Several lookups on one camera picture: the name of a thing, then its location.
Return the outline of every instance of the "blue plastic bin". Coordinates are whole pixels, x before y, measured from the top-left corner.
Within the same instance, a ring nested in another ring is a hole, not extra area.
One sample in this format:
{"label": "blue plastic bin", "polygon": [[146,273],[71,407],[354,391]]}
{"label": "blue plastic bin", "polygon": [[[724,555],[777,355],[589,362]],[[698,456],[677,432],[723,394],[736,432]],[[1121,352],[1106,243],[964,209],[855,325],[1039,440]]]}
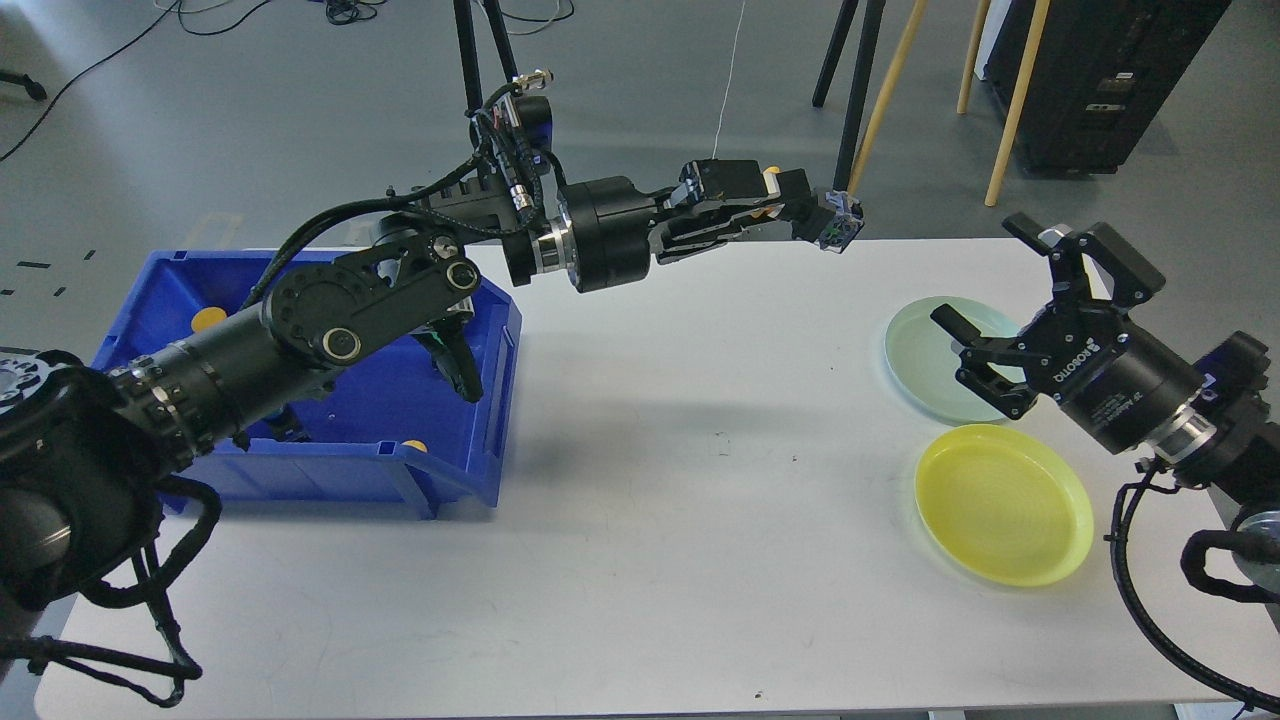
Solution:
{"label": "blue plastic bin", "polygon": [[[329,263],[338,252],[303,252],[296,263]],[[266,251],[159,251],[147,258],[92,366],[106,370],[191,334],[191,318],[216,306],[236,311],[261,275]],[[338,377],[323,401],[293,409],[312,442],[271,439],[261,423],[251,448],[220,443],[183,475],[229,501],[406,502],[435,518],[442,502],[476,496],[498,503],[502,457],[520,338],[520,311],[485,281],[466,328],[485,396],[461,400],[410,337]],[[416,439],[428,452],[402,445]]]}

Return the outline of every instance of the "wooden leg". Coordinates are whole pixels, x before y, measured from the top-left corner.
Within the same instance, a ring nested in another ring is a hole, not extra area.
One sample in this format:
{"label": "wooden leg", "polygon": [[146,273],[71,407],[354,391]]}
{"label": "wooden leg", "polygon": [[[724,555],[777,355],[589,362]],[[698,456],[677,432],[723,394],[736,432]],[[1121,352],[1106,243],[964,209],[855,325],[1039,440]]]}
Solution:
{"label": "wooden leg", "polygon": [[1018,136],[1018,120],[1023,117],[1023,104],[1027,101],[1027,88],[1032,83],[1032,70],[1036,69],[1036,53],[1039,51],[1041,36],[1044,35],[1044,19],[1048,18],[1048,1],[1036,0],[1032,27],[1027,33],[1027,47],[1023,49],[1023,61],[1018,65],[1018,82],[1014,85],[1014,99],[1009,104],[1009,117],[1005,118],[1005,135],[1000,138],[1000,152],[996,154],[996,167],[991,170],[991,183],[987,184],[987,208],[996,206],[1000,186],[1005,182],[1009,156]]}
{"label": "wooden leg", "polygon": [[969,88],[973,86],[973,68],[978,64],[978,46],[982,44],[982,28],[987,24],[987,10],[991,0],[978,0],[978,14],[973,17],[973,32],[969,33],[969,54],[964,60],[964,76],[960,78],[960,99],[956,100],[956,114],[969,111]]}
{"label": "wooden leg", "polygon": [[884,76],[884,85],[881,86],[879,95],[876,97],[876,106],[872,109],[872,119],[867,123],[867,135],[863,136],[863,143],[858,147],[854,169],[849,173],[847,190],[850,193],[858,190],[858,182],[863,178],[867,156],[870,155],[872,145],[876,142],[876,133],[879,132],[881,122],[884,119],[884,110],[888,108],[890,99],[893,97],[893,88],[897,87],[897,78],[902,74],[902,65],[906,64],[906,55],[911,51],[911,42],[915,41],[915,31],[920,27],[920,18],[924,17],[924,8],[928,4],[929,0],[915,0],[915,5],[911,6],[911,17],[906,20],[906,28],[902,29],[902,38],[897,41],[897,50],[893,51],[893,60],[890,63],[888,73]]}

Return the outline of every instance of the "concrete floor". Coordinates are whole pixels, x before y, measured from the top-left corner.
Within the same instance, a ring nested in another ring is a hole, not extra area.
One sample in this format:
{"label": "concrete floor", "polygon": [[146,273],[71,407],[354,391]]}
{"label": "concrete floor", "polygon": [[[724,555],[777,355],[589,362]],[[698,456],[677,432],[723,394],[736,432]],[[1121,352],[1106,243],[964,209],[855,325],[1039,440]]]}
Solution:
{"label": "concrete floor", "polygon": [[[553,5],[508,0],[506,9],[539,15]],[[685,161],[712,151],[741,4],[579,5],[566,22],[512,38],[522,68],[557,73],[548,96],[570,181],[626,174],[641,190],[673,183]],[[872,99],[908,5],[886,12]],[[189,24],[221,27],[248,6],[238,1]],[[832,179],[851,47],[827,108],[813,109],[809,96],[836,6],[748,0],[719,156]],[[448,4],[389,3],[381,12],[337,28],[315,4],[273,3],[211,38],[184,35],[169,18],[86,76],[0,164],[0,288],[14,291],[0,296],[0,347],[91,356],[150,250],[274,246],[319,209],[453,168],[467,142]],[[1198,356],[1238,328],[1280,343],[1271,305],[1280,260],[1272,240],[1280,6],[1233,4],[1117,174],[1050,181],[1014,169],[996,209],[982,196],[1002,119],[982,86],[966,117],[954,113],[970,13],[968,3],[934,3],[925,15],[858,192],[864,236],[998,236],[1014,210],[1076,227],[1105,219],[1169,277],[1134,316],[1174,350]],[[154,17],[143,1],[0,1],[0,65],[54,92]],[[492,87],[492,45],[481,38],[480,49]],[[0,88],[0,149],[40,111],[19,90]],[[342,227],[326,240],[358,243],[367,227]],[[50,268],[18,266],[23,260]],[[52,632],[60,612],[46,618]],[[18,623],[4,616],[6,626]],[[29,687],[15,669],[0,685],[0,714],[29,716]]]}

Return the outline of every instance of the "white table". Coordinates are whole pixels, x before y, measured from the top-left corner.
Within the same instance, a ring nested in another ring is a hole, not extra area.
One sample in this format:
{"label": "white table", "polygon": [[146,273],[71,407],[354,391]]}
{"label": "white table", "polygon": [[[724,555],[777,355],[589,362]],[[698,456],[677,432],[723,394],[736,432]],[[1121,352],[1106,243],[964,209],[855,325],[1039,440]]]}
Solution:
{"label": "white table", "polygon": [[[472,256],[506,277],[497,249]],[[745,243],[627,287],[577,296],[561,274],[513,295],[525,332],[495,511],[460,503],[419,523],[233,509],[173,589],[206,670],[187,700],[161,711],[50,667],[41,716],[1217,700],[1147,644],[1112,587],[1101,534],[1135,456],[1107,455],[1052,402],[1014,427],[1089,491],[1100,539],[1078,573],[1033,591],[986,583],[914,514],[914,462],[948,427],[893,388],[883,329],[929,295],[1028,320],[1048,274],[1016,241],[874,241],[844,256]],[[1152,498],[1134,527],[1135,580],[1193,655],[1275,688],[1266,614],[1178,571],[1187,536],[1208,527],[1220,524],[1203,495]],[[63,637],[163,653],[145,612],[83,601]]]}

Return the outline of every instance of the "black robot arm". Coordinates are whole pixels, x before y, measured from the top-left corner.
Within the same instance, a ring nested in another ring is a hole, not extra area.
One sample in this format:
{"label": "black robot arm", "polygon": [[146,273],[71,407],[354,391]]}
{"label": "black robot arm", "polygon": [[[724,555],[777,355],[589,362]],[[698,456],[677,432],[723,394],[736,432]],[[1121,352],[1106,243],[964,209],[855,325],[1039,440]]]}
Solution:
{"label": "black robot arm", "polygon": [[[749,160],[689,163],[677,186],[652,193],[622,177],[568,184],[550,151],[550,108],[524,95],[549,79],[541,70],[517,77],[470,113],[471,158],[431,186],[316,214],[221,323],[108,373],[58,351],[0,361],[0,592],[29,610],[76,592],[105,607],[146,603],[172,662],[52,638],[0,638],[0,661],[28,659],[37,674],[59,662],[177,705],[201,670],[178,641],[166,589],[209,539],[220,502],[175,474],[224,438],[247,450],[244,430],[259,420],[276,423],[278,438],[303,439],[288,404],[324,396],[343,370],[404,334],[461,397],[479,400],[462,334],[481,282],[467,245],[500,238],[517,286],[566,269],[586,292],[644,278],[650,255],[678,260],[760,223],[788,222],[792,237],[835,251],[861,228],[861,208],[846,193]],[[548,220],[539,176],[552,170],[559,213]],[[321,233],[370,213],[387,214],[371,249],[288,269]],[[160,492],[201,505],[164,562],[155,550]],[[138,583],[106,585],[125,561]],[[173,692],[157,697],[81,660],[169,676]]]}
{"label": "black robot arm", "polygon": [[[1048,258],[1052,300],[1016,337],[989,338],[950,305],[932,318],[960,345],[956,379],[1018,419],[1047,395],[1112,454],[1147,443],[1156,457],[1140,464],[1142,482],[1120,489],[1107,541],[1121,598],[1138,626],[1178,667],[1248,705],[1280,712],[1280,697],[1261,693],[1204,667],[1172,643],[1142,607],[1129,578],[1125,547],[1138,500],[1147,491],[1217,487],[1239,507],[1226,530],[1201,530],[1183,551],[1187,580],[1203,592],[1238,602],[1280,602],[1280,427],[1270,421],[1267,347],[1235,333],[1194,364],[1129,318],[1165,284],[1160,274],[1110,225],[1084,232],[1042,228],[1025,215],[1005,228]],[[1094,299],[1084,258],[1112,281],[1110,299]],[[1021,368],[1011,382],[993,365]],[[1151,482],[1172,470],[1178,484]],[[1240,585],[1206,571],[1210,550],[1233,553],[1252,580]]]}

